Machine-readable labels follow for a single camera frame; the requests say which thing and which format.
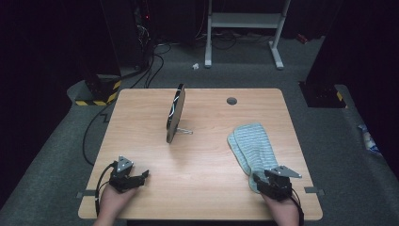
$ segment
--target striped towel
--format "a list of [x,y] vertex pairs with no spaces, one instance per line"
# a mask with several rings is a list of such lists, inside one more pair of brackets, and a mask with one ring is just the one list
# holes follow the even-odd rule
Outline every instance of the striped towel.
[[267,182],[264,170],[279,165],[263,126],[258,122],[238,126],[228,135],[228,142],[240,167],[249,176],[249,187],[259,193],[253,174]]

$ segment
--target dark background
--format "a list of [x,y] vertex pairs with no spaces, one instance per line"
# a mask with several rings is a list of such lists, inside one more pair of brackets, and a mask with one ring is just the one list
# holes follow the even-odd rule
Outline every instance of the dark background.
[[[109,73],[117,74],[99,1],[83,2],[14,0],[4,1],[0,8],[2,205],[71,107],[67,89],[83,79],[73,48],[84,53],[91,73],[106,65]],[[215,10],[260,12],[267,5],[269,12],[280,11],[281,6],[280,0],[243,2],[215,1]],[[399,8],[395,1],[348,0],[342,6],[341,2],[293,0],[282,36],[294,39],[302,34],[311,40],[327,35],[309,82],[349,87],[360,115],[398,175]],[[158,16],[152,21],[156,35],[192,42],[200,29],[203,1],[150,4]],[[181,18],[190,20],[182,23]]]

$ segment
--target yellow and black tape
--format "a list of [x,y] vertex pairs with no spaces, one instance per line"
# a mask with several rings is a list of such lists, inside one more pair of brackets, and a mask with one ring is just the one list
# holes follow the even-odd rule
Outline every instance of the yellow and black tape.
[[120,83],[120,81],[115,83],[114,87],[109,93],[109,96],[107,98],[104,98],[103,100],[75,100],[75,103],[77,105],[110,105],[117,98]]

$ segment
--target gray carpet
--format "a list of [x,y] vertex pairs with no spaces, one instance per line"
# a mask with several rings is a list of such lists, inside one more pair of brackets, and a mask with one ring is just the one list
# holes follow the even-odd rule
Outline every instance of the gray carpet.
[[[188,88],[281,89],[313,183],[325,191],[319,197],[323,218],[306,225],[398,225],[398,181],[381,156],[365,151],[358,129],[362,119],[349,91],[337,86],[348,108],[308,108],[297,84],[306,79],[322,42],[313,40],[304,45],[282,39],[279,52],[283,71],[276,70],[266,42],[236,43],[227,50],[214,48],[212,69],[203,68],[203,47],[176,44],[162,54],[168,46],[160,46],[155,52],[161,54],[165,64],[150,88],[177,88],[185,83]],[[215,41],[215,45],[228,43]],[[199,63],[197,70],[192,69],[195,63]],[[156,57],[152,74],[160,65]],[[128,89],[140,76],[123,79],[121,88]],[[135,89],[143,89],[144,80]],[[73,100],[83,85],[74,85],[66,95]],[[93,223],[78,217],[81,200],[76,195],[85,190],[91,173],[82,155],[84,133],[102,109],[71,106],[1,210],[0,225]],[[104,112],[108,118],[112,109],[111,105]],[[101,116],[89,127],[85,149],[91,161],[95,161],[106,126]]]

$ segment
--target wooden table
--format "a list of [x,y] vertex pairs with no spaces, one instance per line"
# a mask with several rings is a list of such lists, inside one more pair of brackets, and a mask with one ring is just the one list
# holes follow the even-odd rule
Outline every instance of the wooden table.
[[[260,122],[276,159],[302,175],[292,178],[306,220],[323,215],[282,93],[278,89],[186,89],[180,128],[166,142],[167,118],[176,89],[124,89],[116,102],[87,190],[119,155],[132,160],[132,176],[150,170],[146,184],[120,214],[128,219],[271,219],[259,194],[251,191],[227,136],[236,126]],[[229,105],[227,99],[237,99]],[[94,197],[85,196],[80,218],[96,218]]]

